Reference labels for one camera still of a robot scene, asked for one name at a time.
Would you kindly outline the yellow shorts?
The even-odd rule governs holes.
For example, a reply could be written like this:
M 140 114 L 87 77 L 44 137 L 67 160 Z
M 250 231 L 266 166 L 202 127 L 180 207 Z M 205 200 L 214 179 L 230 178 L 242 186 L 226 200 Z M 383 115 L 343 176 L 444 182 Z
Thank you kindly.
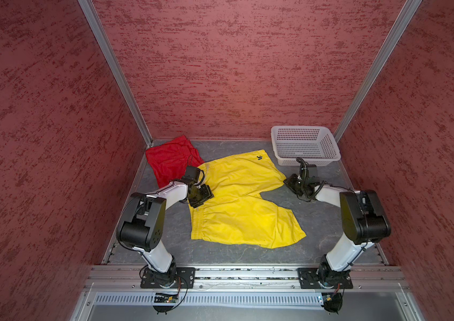
M 193 240 L 276 249 L 305 238 L 292 210 L 261 196 L 282 187 L 285 179 L 266 151 L 227 156 L 199 168 L 213 198 L 190 208 Z

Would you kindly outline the white plastic laundry basket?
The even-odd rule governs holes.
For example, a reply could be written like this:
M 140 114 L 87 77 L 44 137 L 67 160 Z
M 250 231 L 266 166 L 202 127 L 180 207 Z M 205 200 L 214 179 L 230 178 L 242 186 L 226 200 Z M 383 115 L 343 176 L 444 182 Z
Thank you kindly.
M 274 126 L 271 140 L 280 166 L 295 166 L 298 164 L 296 158 L 318 167 L 341 160 L 336 140 L 326 127 Z

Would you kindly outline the red shorts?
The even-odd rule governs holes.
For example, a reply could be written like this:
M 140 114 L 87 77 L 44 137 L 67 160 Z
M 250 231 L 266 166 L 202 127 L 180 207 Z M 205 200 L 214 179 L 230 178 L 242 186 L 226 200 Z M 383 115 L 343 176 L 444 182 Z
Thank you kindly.
M 181 179 L 187 166 L 199 167 L 204 163 L 197 148 L 184 135 L 145 152 L 159 188 Z

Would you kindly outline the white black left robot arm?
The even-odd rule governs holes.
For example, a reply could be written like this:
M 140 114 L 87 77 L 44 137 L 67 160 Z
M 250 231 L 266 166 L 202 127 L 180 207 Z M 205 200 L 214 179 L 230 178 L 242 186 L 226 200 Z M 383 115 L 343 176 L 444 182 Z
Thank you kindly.
M 157 191 L 134 193 L 116 227 L 117 243 L 141 255 L 147 264 L 142 279 L 156 286 L 171 288 L 178 282 L 176 262 L 163 244 L 166 210 L 187 202 L 200 207 L 214 197 L 206 184 L 173 181 Z

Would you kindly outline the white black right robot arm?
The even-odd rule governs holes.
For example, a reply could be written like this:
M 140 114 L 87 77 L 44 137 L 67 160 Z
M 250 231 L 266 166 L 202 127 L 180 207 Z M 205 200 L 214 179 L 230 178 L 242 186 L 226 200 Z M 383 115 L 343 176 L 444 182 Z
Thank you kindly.
M 321 258 L 315 270 L 300 270 L 306 288 L 351 288 L 350 271 L 361 255 L 391 235 L 391 226 L 377 193 L 354 191 L 325 181 L 291 175 L 284 185 L 300 200 L 320 201 L 338 207 L 343 234 L 334 248 Z

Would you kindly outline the left small circuit board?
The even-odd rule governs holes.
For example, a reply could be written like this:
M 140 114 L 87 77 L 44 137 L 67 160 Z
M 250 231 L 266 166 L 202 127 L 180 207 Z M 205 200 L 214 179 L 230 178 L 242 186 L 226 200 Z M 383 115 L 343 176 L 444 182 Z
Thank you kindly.
M 178 294 L 156 293 L 154 296 L 155 304 L 177 304 L 179 300 Z

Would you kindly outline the small circuit board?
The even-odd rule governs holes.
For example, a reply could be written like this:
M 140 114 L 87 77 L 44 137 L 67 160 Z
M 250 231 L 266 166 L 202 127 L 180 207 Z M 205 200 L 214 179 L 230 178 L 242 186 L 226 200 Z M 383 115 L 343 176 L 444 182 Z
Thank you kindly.
M 154 296 L 155 304 L 177 304 L 179 300 L 178 294 L 156 293 Z
M 330 293 L 322 293 L 322 302 L 323 305 L 326 305 L 328 302 L 332 302 L 332 295 Z

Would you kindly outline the right small circuit board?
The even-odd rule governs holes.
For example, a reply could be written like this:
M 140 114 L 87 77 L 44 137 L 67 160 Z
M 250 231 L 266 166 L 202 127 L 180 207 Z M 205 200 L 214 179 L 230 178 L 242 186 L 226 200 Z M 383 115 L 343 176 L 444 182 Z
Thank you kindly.
M 330 293 L 322 293 L 322 302 L 323 305 L 326 305 L 328 302 L 332 302 L 332 295 Z

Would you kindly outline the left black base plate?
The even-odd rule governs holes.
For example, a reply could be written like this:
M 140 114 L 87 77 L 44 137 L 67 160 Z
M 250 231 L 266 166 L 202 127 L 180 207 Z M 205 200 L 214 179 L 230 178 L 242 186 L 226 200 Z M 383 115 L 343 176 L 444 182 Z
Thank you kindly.
M 168 272 L 155 272 L 148 267 L 140 272 L 142 289 L 191 289 L 194 287 L 196 268 L 171 267 Z

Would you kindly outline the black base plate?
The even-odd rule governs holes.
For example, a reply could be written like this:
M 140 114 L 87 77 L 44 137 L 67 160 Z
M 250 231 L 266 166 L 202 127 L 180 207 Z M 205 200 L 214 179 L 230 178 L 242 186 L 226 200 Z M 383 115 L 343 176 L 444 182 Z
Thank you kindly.
M 168 272 L 155 272 L 148 267 L 140 272 L 142 289 L 191 289 L 194 287 L 196 268 L 171 267 Z
M 336 290 L 353 289 L 349 271 L 337 272 L 327 267 L 297 269 L 301 289 Z

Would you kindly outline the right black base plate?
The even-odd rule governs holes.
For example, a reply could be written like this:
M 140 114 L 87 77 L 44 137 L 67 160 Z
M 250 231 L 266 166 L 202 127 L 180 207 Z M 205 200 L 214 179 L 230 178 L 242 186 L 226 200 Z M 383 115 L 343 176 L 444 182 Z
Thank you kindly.
M 301 289 L 336 290 L 353 289 L 349 271 L 337 272 L 327 267 L 297 269 Z

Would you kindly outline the aluminium front rail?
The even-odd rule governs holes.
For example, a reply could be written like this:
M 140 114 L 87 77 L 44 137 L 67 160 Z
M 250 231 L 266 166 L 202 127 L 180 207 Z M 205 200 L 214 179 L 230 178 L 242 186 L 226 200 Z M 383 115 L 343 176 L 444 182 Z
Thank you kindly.
M 96 265 L 84 288 L 94 291 L 142 291 L 142 265 Z M 196 265 L 194 292 L 320 292 L 303 288 L 298 265 Z M 350 273 L 348 292 L 410 292 L 411 287 L 398 266 L 356 265 Z

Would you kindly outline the right corner aluminium post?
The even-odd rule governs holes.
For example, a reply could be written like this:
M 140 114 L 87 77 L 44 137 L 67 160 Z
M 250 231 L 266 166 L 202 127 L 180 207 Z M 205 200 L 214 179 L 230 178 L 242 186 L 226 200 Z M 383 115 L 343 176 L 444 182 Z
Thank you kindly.
M 407 0 L 403 4 L 402 9 L 398 13 L 391 29 L 389 30 L 381 48 L 379 49 L 370 69 L 366 73 L 358 91 L 356 92 L 347 112 L 344 114 L 339 126 L 337 127 L 334 137 L 337 143 L 341 141 L 342 136 L 348 129 L 351 121 L 365 100 L 370 89 L 377 80 L 379 74 L 383 70 L 392 52 L 397 46 L 399 40 L 403 36 L 406 28 L 415 16 L 418 8 L 422 4 L 422 0 Z

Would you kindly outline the corner aluminium post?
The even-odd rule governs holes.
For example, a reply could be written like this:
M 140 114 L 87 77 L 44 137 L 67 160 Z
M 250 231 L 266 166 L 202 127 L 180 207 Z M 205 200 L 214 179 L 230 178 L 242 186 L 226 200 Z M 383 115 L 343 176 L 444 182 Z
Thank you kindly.
M 128 81 L 125 74 L 120 66 L 120 63 L 115 55 L 113 47 L 108 39 L 105 29 L 100 21 L 99 15 L 93 1 L 90 0 L 79 0 L 78 1 L 81 10 L 84 13 L 85 19 L 87 20 L 89 27 L 91 28 L 93 35 L 99 45 L 99 48 L 115 78 L 115 81 L 120 89 L 120 92 L 135 120 L 135 123 L 144 138 L 147 147 L 152 147 L 153 138 L 149 132 L 149 128 L 142 116 L 140 107 L 133 95 L 131 88 L 129 87 Z
M 337 143 L 341 141 L 342 136 L 348 129 L 351 121 L 365 100 L 370 89 L 377 80 L 379 74 L 383 70 L 392 52 L 397 46 L 399 40 L 403 36 L 406 28 L 415 16 L 418 8 L 422 4 L 422 0 L 407 0 L 403 4 L 402 9 L 398 13 L 391 29 L 389 30 L 381 48 L 379 49 L 370 69 L 366 73 L 358 91 L 356 92 L 347 112 L 344 114 L 339 126 L 337 127 L 334 137 Z

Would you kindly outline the left corner aluminium post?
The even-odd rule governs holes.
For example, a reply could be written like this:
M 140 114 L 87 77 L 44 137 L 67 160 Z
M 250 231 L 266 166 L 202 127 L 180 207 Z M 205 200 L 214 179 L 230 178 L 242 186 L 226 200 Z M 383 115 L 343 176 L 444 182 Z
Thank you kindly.
M 153 138 L 149 132 L 149 128 L 142 116 L 140 107 L 133 95 L 131 88 L 129 87 L 128 81 L 125 74 L 120 66 L 120 63 L 115 55 L 113 47 L 108 39 L 105 29 L 100 21 L 99 15 L 93 1 L 90 0 L 79 0 L 78 1 L 81 10 L 84 13 L 85 19 L 87 20 L 89 27 L 91 28 L 93 35 L 99 45 L 99 48 L 115 78 L 115 81 L 120 89 L 120 92 L 135 120 L 135 123 L 144 138 L 147 147 L 152 147 Z

